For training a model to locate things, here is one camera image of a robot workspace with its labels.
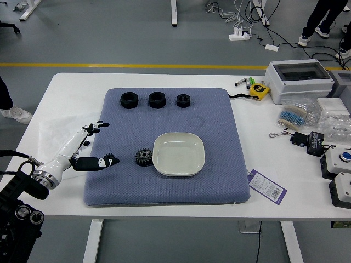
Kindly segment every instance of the blue-gray foam pad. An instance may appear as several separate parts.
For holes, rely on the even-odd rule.
[[[148,96],[163,92],[166,105],[151,108]],[[121,95],[134,92],[136,108],[120,105]],[[176,105],[179,94],[188,94],[187,108]],[[96,134],[92,157],[113,153],[118,164],[87,173],[84,202],[87,205],[224,204],[247,201],[250,190],[247,169],[228,93],[217,88],[119,88],[105,96],[102,121],[110,124]],[[190,177],[169,177],[154,166],[141,167],[135,154],[153,149],[158,136],[187,132],[201,138],[205,165]]]

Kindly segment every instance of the gray plastic box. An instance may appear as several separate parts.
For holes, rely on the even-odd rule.
[[[340,95],[340,99],[344,103],[347,110],[351,113],[351,86],[344,88],[344,91]]]
[[[334,80],[334,85],[328,98],[339,98],[346,86],[351,86],[351,71],[348,70],[332,70],[329,75]]]
[[[325,98],[334,84],[316,59],[272,61],[263,80],[275,104],[289,98]]]

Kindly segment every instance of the tape measure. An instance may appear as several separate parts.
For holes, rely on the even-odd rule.
[[[259,83],[251,85],[250,87],[250,95],[258,97],[258,100],[262,100],[269,91],[270,91],[270,88]]]

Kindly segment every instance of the plastic nut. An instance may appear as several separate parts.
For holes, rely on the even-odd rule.
[[[166,97],[162,92],[153,92],[149,95],[149,105],[151,108],[162,108],[166,105]]]
[[[121,96],[121,105],[124,108],[131,109],[135,108],[138,105],[139,99],[137,94],[134,92],[126,92]]]
[[[186,108],[190,106],[190,96],[186,94],[180,94],[177,96],[177,106]]]

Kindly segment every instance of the white power strip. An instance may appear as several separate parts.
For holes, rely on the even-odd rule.
[[[246,32],[242,33],[242,28],[238,28],[237,26],[234,28],[234,33],[229,35],[229,40],[235,41],[235,40],[249,40],[250,35]]]

